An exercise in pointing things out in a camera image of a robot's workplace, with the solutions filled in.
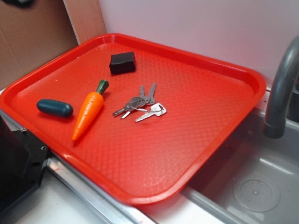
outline stainless steel sink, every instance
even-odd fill
[[[263,118],[255,109],[183,190],[225,223],[299,223],[299,124],[269,139]]]

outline gray faucet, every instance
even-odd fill
[[[299,35],[291,42],[277,70],[263,124],[265,136],[284,135],[286,118],[299,122]]]

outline silver key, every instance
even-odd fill
[[[154,98],[155,90],[156,90],[156,83],[153,83],[153,85],[151,86],[151,88],[149,90],[149,94],[146,96],[145,92],[144,92],[144,86],[142,85],[142,86],[140,86],[139,96],[141,98],[145,99],[147,105],[154,104],[156,102],[156,100]]]
[[[166,112],[167,112],[166,108],[162,104],[157,103],[150,107],[149,112],[146,112],[144,115],[137,118],[135,121],[136,122],[141,121],[141,120],[146,119],[152,115],[161,116],[161,115],[165,114]]]
[[[138,109],[146,105],[145,99],[141,97],[133,97],[129,103],[131,109],[127,110],[127,112],[121,117],[121,119],[126,118],[133,110]]]
[[[127,102],[125,104],[125,106],[123,108],[121,108],[118,111],[115,111],[114,113],[112,113],[112,115],[114,117],[126,112],[126,114],[132,110],[134,110],[134,108],[140,108],[143,107],[146,104],[145,99],[141,98],[141,97],[133,97],[130,99],[129,102]]]

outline orange carrot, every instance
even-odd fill
[[[85,98],[78,114],[75,129],[71,139],[76,141],[88,126],[95,119],[104,104],[103,92],[108,88],[109,83],[101,80],[96,92],[90,92]]]

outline drain strainer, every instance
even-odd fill
[[[255,212],[269,211],[280,200],[277,185],[261,175],[239,179],[234,185],[234,196],[242,207]]]

